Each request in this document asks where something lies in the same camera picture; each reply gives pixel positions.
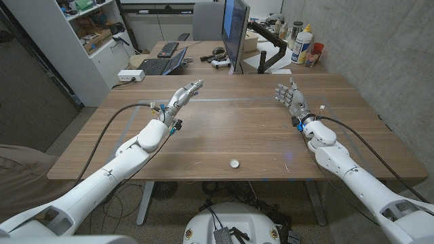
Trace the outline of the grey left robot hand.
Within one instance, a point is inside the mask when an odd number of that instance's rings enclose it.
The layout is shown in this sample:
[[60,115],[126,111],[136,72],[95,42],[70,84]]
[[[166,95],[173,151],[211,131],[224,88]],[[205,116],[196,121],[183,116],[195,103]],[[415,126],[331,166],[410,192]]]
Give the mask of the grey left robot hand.
[[199,93],[199,89],[203,87],[203,82],[204,80],[199,79],[177,90],[165,105],[164,110],[160,112],[160,116],[174,118],[179,110],[189,102],[190,98]]

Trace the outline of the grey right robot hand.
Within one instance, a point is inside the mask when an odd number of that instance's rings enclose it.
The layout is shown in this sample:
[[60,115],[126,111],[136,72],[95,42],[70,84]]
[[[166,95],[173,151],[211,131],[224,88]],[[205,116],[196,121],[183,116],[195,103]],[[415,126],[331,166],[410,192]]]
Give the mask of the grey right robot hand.
[[294,78],[290,78],[290,84],[279,84],[275,88],[275,99],[289,108],[291,115],[298,117],[300,120],[310,114],[309,107],[306,103],[303,93],[298,89]]

